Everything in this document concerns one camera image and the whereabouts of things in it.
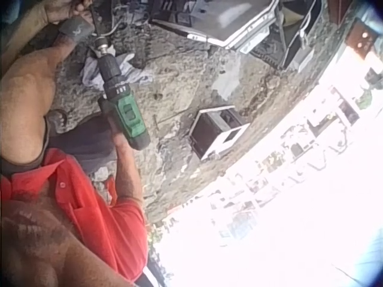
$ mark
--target bright sky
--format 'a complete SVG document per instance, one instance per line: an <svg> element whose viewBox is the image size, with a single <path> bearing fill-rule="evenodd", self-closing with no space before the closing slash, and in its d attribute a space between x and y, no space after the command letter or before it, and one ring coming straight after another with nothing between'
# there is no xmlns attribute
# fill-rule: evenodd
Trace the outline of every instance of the bright sky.
<svg viewBox="0 0 383 287"><path fill-rule="evenodd" d="M366 268L383 265L382 126L383 115L324 171L266 205L239 245L216 247L203 208L187 208L159 246L171 287L360 286L335 267L367 284ZM379 231L380 253L356 270Z"/></svg>

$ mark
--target rough wall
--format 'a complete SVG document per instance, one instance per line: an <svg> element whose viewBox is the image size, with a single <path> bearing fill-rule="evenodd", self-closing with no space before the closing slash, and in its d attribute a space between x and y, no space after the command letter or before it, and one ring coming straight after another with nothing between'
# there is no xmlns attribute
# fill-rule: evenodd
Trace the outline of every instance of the rough wall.
<svg viewBox="0 0 383 287"><path fill-rule="evenodd" d="M194 196L270 131L314 87L352 20L349 15L337 30L324 7L311 36L315 56L301 74L277 72L253 56L187 40L155 26L117 31L112 36L117 54L134 52L132 64L154 75L152 83L132 86L152 138L146 150L136 153L149 220L161 220L167 210ZM41 41L40 35L29 48ZM96 100L101 93L82 86L79 77L89 43L90 39L81 43L57 73L53 107L69 113L62 131L99 111ZM201 163L187 139L194 116L199 109L228 103L251 125L227 154Z"/></svg>

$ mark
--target red shirt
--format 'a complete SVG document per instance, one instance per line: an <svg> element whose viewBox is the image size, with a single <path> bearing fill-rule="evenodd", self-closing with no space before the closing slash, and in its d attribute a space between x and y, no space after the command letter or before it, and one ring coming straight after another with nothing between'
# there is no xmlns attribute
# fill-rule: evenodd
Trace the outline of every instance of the red shirt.
<svg viewBox="0 0 383 287"><path fill-rule="evenodd" d="M1 202L27 192L37 197L42 185L55 179L58 205L73 222L85 246L129 281L142 273L148 255L145 219L129 199L108 206L98 195L80 165L58 149L46 152L39 169L1 177Z"/></svg>

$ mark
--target forearm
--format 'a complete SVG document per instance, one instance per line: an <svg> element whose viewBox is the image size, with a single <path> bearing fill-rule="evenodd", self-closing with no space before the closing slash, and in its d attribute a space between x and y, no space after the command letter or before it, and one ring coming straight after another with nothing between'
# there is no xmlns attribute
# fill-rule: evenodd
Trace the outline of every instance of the forearm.
<svg viewBox="0 0 383 287"><path fill-rule="evenodd" d="M42 5L35 5L11 25L2 36L1 75L3 76L15 61L23 47L47 25L46 13Z"/></svg>
<svg viewBox="0 0 383 287"><path fill-rule="evenodd" d="M144 201L142 184L135 164L133 150L128 147L117 147L117 174L115 176L115 190L117 197L128 197L139 204Z"/></svg>
<svg viewBox="0 0 383 287"><path fill-rule="evenodd" d="M135 287L80 242L72 245L65 259L61 286Z"/></svg>

